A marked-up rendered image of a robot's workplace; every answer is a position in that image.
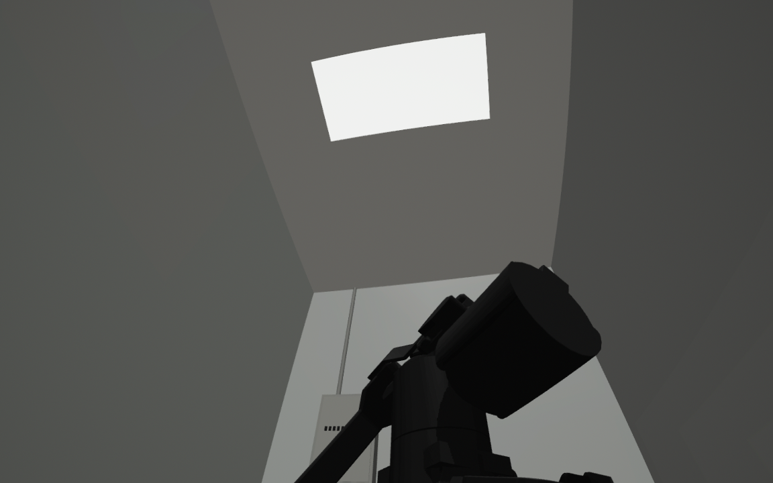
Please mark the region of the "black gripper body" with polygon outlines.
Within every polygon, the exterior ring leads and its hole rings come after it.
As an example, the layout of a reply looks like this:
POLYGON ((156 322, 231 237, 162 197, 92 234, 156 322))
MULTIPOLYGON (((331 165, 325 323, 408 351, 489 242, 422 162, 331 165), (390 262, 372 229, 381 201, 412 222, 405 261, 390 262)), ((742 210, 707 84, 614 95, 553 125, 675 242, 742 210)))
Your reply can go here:
POLYGON ((411 432, 391 444, 390 465, 378 471, 377 483, 435 483, 440 467, 452 477, 513 476, 510 458, 492 453, 490 438, 480 432, 437 428, 411 432))

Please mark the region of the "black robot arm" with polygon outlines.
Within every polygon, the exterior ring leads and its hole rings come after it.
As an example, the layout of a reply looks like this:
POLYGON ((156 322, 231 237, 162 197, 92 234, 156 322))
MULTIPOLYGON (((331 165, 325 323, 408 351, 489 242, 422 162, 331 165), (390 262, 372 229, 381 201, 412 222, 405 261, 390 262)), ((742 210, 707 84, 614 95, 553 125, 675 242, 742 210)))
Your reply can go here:
POLYGON ((337 483, 387 426, 391 444, 437 428, 490 438, 486 413, 513 415, 601 350, 568 288, 545 265, 511 261, 475 301, 444 299, 416 342, 392 349, 368 376, 355 416, 295 483, 337 483))

